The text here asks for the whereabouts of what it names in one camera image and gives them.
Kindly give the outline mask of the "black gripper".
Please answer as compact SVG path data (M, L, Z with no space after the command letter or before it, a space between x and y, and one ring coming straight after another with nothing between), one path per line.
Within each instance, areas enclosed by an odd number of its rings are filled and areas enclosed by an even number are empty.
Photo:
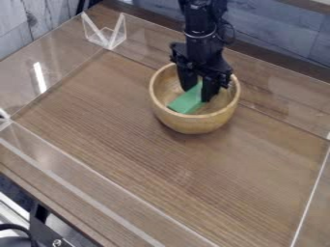
M223 58L226 43L217 33L186 35L186 41L170 44L170 61L177 65L181 87L187 92L202 78L202 101L210 102L221 88L229 88L233 68Z

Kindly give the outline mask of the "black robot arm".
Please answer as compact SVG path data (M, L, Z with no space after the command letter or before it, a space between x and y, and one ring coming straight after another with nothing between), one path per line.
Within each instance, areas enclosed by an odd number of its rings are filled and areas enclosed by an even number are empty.
M185 42L170 44L170 61L177 65L181 87L191 90L202 79L202 102L229 88L233 67L223 57L227 0L178 0L185 15Z

